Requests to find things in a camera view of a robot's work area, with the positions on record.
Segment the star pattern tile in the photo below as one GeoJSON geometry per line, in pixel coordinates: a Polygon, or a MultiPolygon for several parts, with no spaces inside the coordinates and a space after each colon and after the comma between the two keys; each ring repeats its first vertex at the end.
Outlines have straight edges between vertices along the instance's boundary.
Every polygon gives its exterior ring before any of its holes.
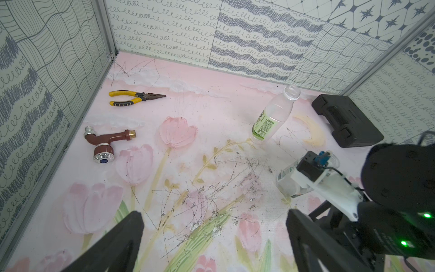
{"type": "Polygon", "coordinates": [[[341,0],[276,0],[269,3],[326,21],[341,0]]]}
{"type": "Polygon", "coordinates": [[[434,6],[434,0],[339,0],[327,22],[394,43],[434,6]]]}

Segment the green bottle label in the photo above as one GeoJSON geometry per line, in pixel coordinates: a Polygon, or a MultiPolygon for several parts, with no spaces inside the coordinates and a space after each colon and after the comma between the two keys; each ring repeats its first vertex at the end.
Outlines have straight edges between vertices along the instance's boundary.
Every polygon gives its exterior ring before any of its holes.
{"type": "Polygon", "coordinates": [[[268,134],[268,132],[277,124],[275,120],[267,116],[266,110],[264,110],[260,117],[255,122],[254,126],[252,127],[252,133],[261,138],[262,140],[265,138],[265,136],[268,134]]]}

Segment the yellow plier handle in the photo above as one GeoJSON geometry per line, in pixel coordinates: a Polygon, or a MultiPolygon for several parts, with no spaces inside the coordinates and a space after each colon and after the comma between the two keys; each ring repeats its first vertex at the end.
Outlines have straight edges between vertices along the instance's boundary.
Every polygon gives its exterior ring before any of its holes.
{"type": "MultiPolygon", "coordinates": [[[[118,95],[136,96],[136,92],[121,90],[121,91],[112,91],[112,92],[109,92],[109,95],[110,96],[118,96],[118,95]]],[[[136,97],[136,98],[133,98],[133,99],[128,100],[128,101],[121,101],[121,102],[110,101],[110,105],[111,106],[115,106],[115,107],[125,107],[125,106],[130,106],[130,105],[139,103],[141,101],[142,101],[142,98],[136,97]]]]}

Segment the black dot pattern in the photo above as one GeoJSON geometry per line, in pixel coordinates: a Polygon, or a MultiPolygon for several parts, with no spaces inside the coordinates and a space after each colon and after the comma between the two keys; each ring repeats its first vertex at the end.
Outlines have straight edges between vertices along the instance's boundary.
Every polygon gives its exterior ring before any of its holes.
{"type": "Polygon", "coordinates": [[[428,27],[403,51],[435,74],[435,25],[428,27]]]}

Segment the pink tulip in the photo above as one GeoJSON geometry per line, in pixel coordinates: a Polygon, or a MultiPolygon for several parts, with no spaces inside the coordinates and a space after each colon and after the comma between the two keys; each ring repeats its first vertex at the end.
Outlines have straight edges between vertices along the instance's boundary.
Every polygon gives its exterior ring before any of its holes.
{"type": "Polygon", "coordinates": [[[160,137],[170,148],[181,148],[195,141],[198,128],[182,117],[168,117],[160,127],[160,137]]]}
{"type": "Polygon", "coordinates": [[[59,272],[67,267],[73,259],[68,250],[45,256],[35,267],[34,272],[59,272]]]}
{"type": "Polygon", "coordinates": [[[118,174],[133,186],[148,179],[152,166],[153,148],[147,144],[122,150],[115,164],[118,174]]]}
{"type": "Polygon", "coordinates": [[[308,212],[312,212],[318,206],[320,206],[320,204],[322,204],[320,198],[310,195],[310,197],[308,198],[308,212]]]}
{"type": "Polygon", "coordinates": [[[195,272],[216,272],[216,262],[213,259],[207,260],[204,255],[199,256],[196,262],[195,272]]]}
{"type": "Polygon", "coordinates": [[[275,248],[284,255],[293,255],[287,227],[283,222],[278,222],[275,230],[275,248]]]}
{"type": "Polygon", "coordinates": [[[258,217],[256,215],[243,213],[240,218],[238,237],[243,247],[249,252],[260,250],[261,231],[258,217]]]}
{"type": "Polygon", "coordinates": [[[247,200],[251,198],[259,199],[263,194],[263,188],[258,182],[258,177],[255,174],[247,175],[242,182],[239,183],[239,189],[245,195],[247,200]]]}
{"type": "Polygon", "coordinates": [[[207,198],[203,192],[193,191],[187,195],[184,204],[188,208],[188,218],[193,218],[193,222],[201,224],[207,213],[207,198]]]}
{"type": "Polygon", "coordinates": [[[5,270],[5,272],[29,272],[29,257],[25,257],[15,262],[15,265],[5,270]]]}
{"type": "Polygon", "coordinates": [[[78,234],[102,230],[115,216],[122,200],[122,187],[97,183],[90,189],[85,184],[74,183],[64,202],[66,228],[78,234]]]}
{"type": "Polygon", "coordinates": [[[360,179],[360,178],[349,177],[349,181],[350,181],[352,184],[356,184],[356,185],[358,185],[359,187],[362,186],[362,182],[361,182],[361,179],[360,179]]]}

